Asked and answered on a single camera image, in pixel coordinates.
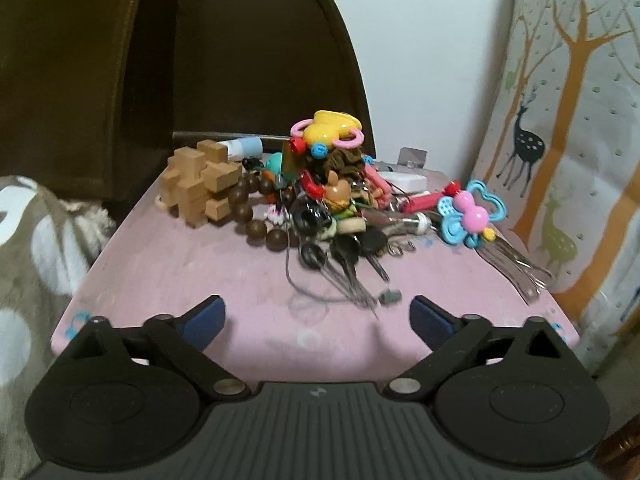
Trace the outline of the wooden burr puzzle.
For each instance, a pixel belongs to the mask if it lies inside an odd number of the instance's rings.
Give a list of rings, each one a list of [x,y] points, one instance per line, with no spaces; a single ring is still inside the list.
[[[241,165],[229,159],[227,145],[201,140],[195,148],[176,148],[158,178],[155,205],[191,229],[224,221],[231,216],[229,193],[241,176]]]

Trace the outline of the blue pink teether toy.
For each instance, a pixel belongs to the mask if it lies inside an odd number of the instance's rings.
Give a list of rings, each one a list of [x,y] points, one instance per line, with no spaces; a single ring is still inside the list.
[[[496,233],[491,226],[506,218],[503,200],[480,180],[471,180],[457,193],[442,196],[436,211],[440,237],[449,245],[472,249],[480,247],[483,240],[493,240]]]

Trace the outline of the yellow duck rattle toy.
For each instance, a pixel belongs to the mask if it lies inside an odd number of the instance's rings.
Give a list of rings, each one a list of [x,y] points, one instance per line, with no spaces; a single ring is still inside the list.
[[[314,117],[292,125],[290,135],[302,139],[310,148],[316,144],[329,151],[334,148],[353,150],[364,142],[364,134],[359,119],[351,114],[317,110]]]

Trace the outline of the grey polka dot blanket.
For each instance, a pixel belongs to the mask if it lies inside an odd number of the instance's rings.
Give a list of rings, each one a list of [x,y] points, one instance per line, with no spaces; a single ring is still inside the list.
[[[115,231],[99,202],[60,200],[22,176],[1,179],[1,477],[38,464],[26,402],[54,360],[50,338]]]

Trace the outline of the black key bunch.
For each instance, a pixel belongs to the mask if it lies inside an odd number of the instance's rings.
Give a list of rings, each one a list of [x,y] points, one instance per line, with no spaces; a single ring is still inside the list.
[[[351,235],[340,234],[323,249],[316,242],[305,242],[299,246],[298,258],[307,270],[319,273],[333,285],[346,300],[356,306],[370,310],[376,315],[378,306],[398,304],[401,292],[387,289],[373,296],[359,281],[356,265],[360,259],[358,240]]]

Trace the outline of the white blue tube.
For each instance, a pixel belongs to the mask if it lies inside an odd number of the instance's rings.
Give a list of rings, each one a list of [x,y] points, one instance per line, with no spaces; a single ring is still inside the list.
[[[261,158],[264,149],[262,139],[259,136],[240,136],[236,139],[219,141],[219,144],[227,148],[229,160],[242,160],[243,158]]]

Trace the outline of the burger keychain toy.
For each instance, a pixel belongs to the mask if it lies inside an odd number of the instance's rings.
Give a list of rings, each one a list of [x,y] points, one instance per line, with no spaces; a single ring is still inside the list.
[[[334,170],[328,173],[328,182],[324,186],[323,203],[337,220],[353,217],[357,213],[352,202],[352,189],[346,179],[342,179]]]

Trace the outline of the deer print curtain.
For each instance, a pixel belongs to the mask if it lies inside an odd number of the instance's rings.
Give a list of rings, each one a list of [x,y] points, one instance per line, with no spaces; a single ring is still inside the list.
[[[514,0],[473,174],[596,370],[639,316],[639,0]]]

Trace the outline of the white rectangular box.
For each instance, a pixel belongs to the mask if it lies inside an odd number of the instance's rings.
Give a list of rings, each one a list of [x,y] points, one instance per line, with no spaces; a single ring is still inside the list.
[[[378,175],[388,183],[395,195],[414,195],[427,192],[427,177],[423,174],[381,171]]]

